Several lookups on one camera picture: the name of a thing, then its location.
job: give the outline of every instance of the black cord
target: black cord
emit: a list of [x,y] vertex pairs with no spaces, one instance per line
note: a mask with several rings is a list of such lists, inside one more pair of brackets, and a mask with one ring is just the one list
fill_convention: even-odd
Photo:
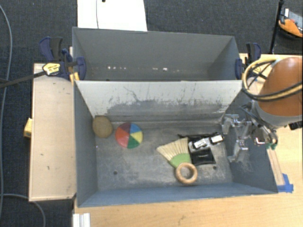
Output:
[[45,72],[41,71],[41,72],[38,72],[38,73],[33,74],[33,75],[29,75],[29,76],[26,76],[26,77],[23,77],[23,78],[19,78],[19,79],[13,80],[13,81],[8,81],[6,83],[0,84],[0,89],[8,87],[8,86],[12,86],[14,84],[18,84],[20,82],[31,80],[31,79],[34,79],[34,78],[37,78],[37,77],[40,77],[40,76],[45,76]]
[[[262,62],[262,63],[258,63],[258,64],[256,64],[254,67],[252,67],[252,68],[249,70],[249,72],[251,72],[251,71],[253,71],[255,68],[260,67],[260,66],[262,66],[262,65],[265,65],[265,64],[267,64],[267,63],[270,63],[269,65],[271,65],[273,62],[274,62],[274,61],[264,61],[264,62]],[[258,77],[263,73],[263,71],[264,71],[269,65],[267,65],[260,73],[258,73],[258,74],[255,76],[254,80],[255,80],[256,78],[258,78]],[[264,99],[265,97],[268,97],[268,96],[275,96],[275,95],[279,95],[279,94],[281,94],[281,93],[283,93],[283,92],[287,92],[287,91],[289,91],[289,90],[291,90],[291,89],[293,89],[293,88],[295,88],[295,87],[301,85],[301,84],[302,84],[302,81],[300,81],[300,82],[298,82],[298,83],[296,83],[296,84],[294,84],[294,85],[292,85],[292,86],[289,86],[289,87],[287,87],[287,88],[285,88],[285,89],[282,89],[282,90],[279,90],[279,91],[277,91],[277,92],[274,92],[274,93],[255,95],[255,94],[252,94],[252,93],[248,92],[248,89],[249,89],[249,87],[251,86],[251,84],[253,83],[254,80],[252,80],[252,82],[250,83],[250,85],[248,86],[247,89],[242,88],[242,91],[243,91],[248,97],[250,97],[251,99],[254,99],[254,100],[256,100],[256,101],[261,101],[261,102],[272,102],[272,101],[276,101],[276,100],[279,100],[279,99],[283,99],[283,98],[290,97],[290,96],[295,95],[295,94],[298,94],[300,91],[302,91],[302,89],[298,89],[298,90],[296,90],[296,91],[294,91],[294,92],[292,92],[292,93],[290,93],[290,94],[288,94],[288,95],[285,95],[285,96],[278,96],[278,97],[276,97],[276,98],[274,98],[274,99]]]
[[250,86],[253,84],[253,82],[258,78],[261,77],[262,73],[271,65],[271,63],[269,63],[262,71],[260,71],[255,77],[254,79],[251,81],[251,83],[248,85],[247,88],[250,88]]
[[[9,49],[9,62],[8,62],[8,69],[7,69],[7,74],[6,74],[6,81],[7,83],[9,82],[9,73],[10,73],[10,67],[11,67],[11,58],[12,58],[12,52],[13,52],[13,38],[12,38],[12,32],[11,32],[11,27],[9,24],[8,17],[6,16],[2,6],[0,5],[0,10],[2,11],[6,23],[8,25],[9,29],[9,40],[10,40],[10,49]],[[26,196],[19,195],[19,194],[4,194],[4,177],[3,177],[3,162],[2,162],[2,130],[3,130],[3,115],[4,115],[4,105],[5,105],[5,98],[6,98],[6,92],[7,92],[7,87],[4,87],[3,91],[3,98],[2,98],[2,104],[1,104],[1,114],[0,114],[0,222],[1,222],[1,214],[2,214],[2,208],[3,208],[3,198],[4,197],[15,197],[15,198],[22,198],[25,200],[28,200]],[[45,213],[41,206],[36,203],[32,202],[41,212],[42,218],[43,218],[43,227],[46,226],[46,219],[45,219]]]

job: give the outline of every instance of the black wire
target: black wire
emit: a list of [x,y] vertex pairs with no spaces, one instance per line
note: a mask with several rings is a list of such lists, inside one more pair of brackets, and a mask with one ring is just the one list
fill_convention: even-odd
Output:
[[[291,89],[293,89],[293,88],[295,88],[295,87],[297,87],[297,86],[299,86],[299,85],[301,85],[302,84],[302,81],[299,81],[299,82],[297,82],[296,84],[293,84],[292,86],[289,86],[289,87],[287,87],[287,88],[284,88],[284,89],[282,89],[282,90],[279,90],[279,91],[276,91],[276,92],[274,92],[274,93],[268,93],[268,94],[261,94],[261,95],[255,95],[255,94],[251,94],[251,93],[249,93],[245,88],[243,88],[243,91],[248,95],[251,95],[251,96],[253,96],[253,97],[255,97],[255,98],[263,98],[263,97],[267,97],[267,96],[275,96],[275,95],[278,95],[278,94],[281,94],[281,93],[283,93],[283,92],[287,92],[287,91],[289,91],[289,90],[291,90]],[[295,92],[295,94],[296,93],[299,93],[300,91],[302,91],[302,89],[298,89],[296,92]]]
[[[265,64],[267,64],[267,63],[270,63],[269,65],[271,65],[273,62],[274,62],[274,61],[264,61],[264,62],[262,62],[262,63],[256,64],[254,67],[250,68],[250,70],[249,70],[248,72],[254,70],[254,69],[257,68],[257,67],[260,67],[260,66],[262,66],[262,65],[265,65]],[[260,73],[258,73],[258,74],[256,75],[256,77],[254,78],[254,80],[255,80],[256,78],[258,78],[258,77],[262,74],[262,72],[263,72],[269,65],[267,65]],[[297,86],[299,86],[299,85],[301,85],[301,84],[302,84],[302,81],[300,81],[300,82],[298,82],[298,83],[296,83],[296,84],[294,84],[294,85],[292,85],[292,86],[290,86],[290,87],[287,87],[287,88],[285,88],[285,89],[279,90],[279,91],[277,91],[277,92],[269,93],[269,94],[262,94],[262,95],[255,95],[255,94],[252,94],[252,93],[248,92],[248,89],[245,89],[244,86],[242,86],[242,91],[243,91],[245,94],[247,94],[251,99],[254,99],[254,100],[256,100],[256,101],[261,101],[261,102],[272,102],[272,101],[276,101],[276,100],[279,100],[279,99],[282,99],[282,98],[287,98],[287,97],[290,97],[290,96],[292,96],[292,95],[298,94],[300,91],[302,91],[302,89],[298,89],[298,90],[296,90],[296,91],[294,91],[294,92],[292,92],[292,93],[290,93],[290,94],[288,94],[288,95],[285,95],[285,96],[278,96],[278,97],[276,97],[276,98],[274,98],[274,99],[264,99],[264,98],[265,98],[265,97],[268,97],[268,96],[275,96],[275,95],[281,94],[281,93],[283,93],[283,92],[287,92],[287,91],[289,91],[289,90],[291,90],[291,89],[293,89],[293,88],[295,88],[295,87],[297,87]]]
[[262,75],[262,73],[271,65],[271,63],[269,63],[262,71],[260,71],[255,77],[254,79],[251,81],[251,83],[248,85],[247,88],[250,88],[250,86],[253,84],[253,82]]
[[13,80],[13,81],[8,81],[6,83],[0,84],[0,89],[8,87],[8,86],[12,86],[14,84],[18,84],[20,82],[31,80],[31,79],[34,79],[34,78],[37,78],[37,77],[40,77],[40,76],[45,76],[45,72],[41,71],[41,72],[38,72],[38,73],[33,74],[33,75],[29,75],[29,76],[26,76],[26,77],[23,77],[23,78],[19,78],[19,79]]
[[[5,17],[5,20],[7,22],[8,29],[9,29],[10,50],[9,50],[8,69],[7,69],[6,80],[5,80],[9,83],[9,73],[10,73],[12,50],[13,50],[13,38],[12,38],[12,32],[11,32],[9,20],[1,5],[0,5],[0,10],[2,11],[2,13]],[[6,92],[7,92],[7,87],[4,87],[2,104],[1,104],[1,114],[0,114],[0,222],[1,222],[1,214],[2,214],[4,197],[15,197],[15,198],[22,198],[22,199],[28,200],[28,198],[23,195],[12,194],[12,193],[4,194],[4,178],[3,178],[3,162],[2,162],[2,130],[3,130],[3,116],[4,116],[4,105],[5,105]],[[33,204],[40,210],[40,212],[42,214],[42,218],[43,218],[43,227],[45,227],[46,219],[45,219],[45,213],[44,213],[43,209],[41,208],[41,206],[38,203],[33,202]]]
[[249,115],[250,117],[254,118],[259,124],[265,125],[272,133],[275,132],[274,129],[272,129],[268,123],[266,123],[265,121],[263,121],[262,119],[258,118],[256,115],[254,115],[252,112],[247,111],[245,108],[247,108],[246,105],[242,105],[240,107],[241,110],[243,110],[247,115]]

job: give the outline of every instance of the yellow ring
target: yellow ring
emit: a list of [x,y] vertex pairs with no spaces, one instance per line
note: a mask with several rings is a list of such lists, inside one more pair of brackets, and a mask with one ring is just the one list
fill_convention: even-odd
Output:
[[[181,169],[182,168],[187,168],[191,171],[192,173],[192,177],[191,178],[185,178],[182,174],[181,174]],[[197,168],[188,162],[183,162],[181,163],[177,168],[176,168],[176,178],[178,179],[179,182],[183,183],[183,184],[192,184],[194,183],[197,178],[198,178],[198,171]]]

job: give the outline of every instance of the gray bin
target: gray bin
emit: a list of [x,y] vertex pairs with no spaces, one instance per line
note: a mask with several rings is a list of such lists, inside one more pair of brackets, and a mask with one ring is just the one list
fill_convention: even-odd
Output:
[[[180,184],[156,151],[178,134],[220,132],[225,112],[241,113],[248,98],[234,80],[233,37],[73,28],[73,55],[84,56],[88,67],[73,93],[79,207],[277,192],[265,148],[247,140],[243,162],[228,162],[232,130],[211,146],[216,164],[198,166],[192,186]],[[108,117],[114,129],[136,123],[143,142],[125,149],[115,133],[96,137],[96,115]]]

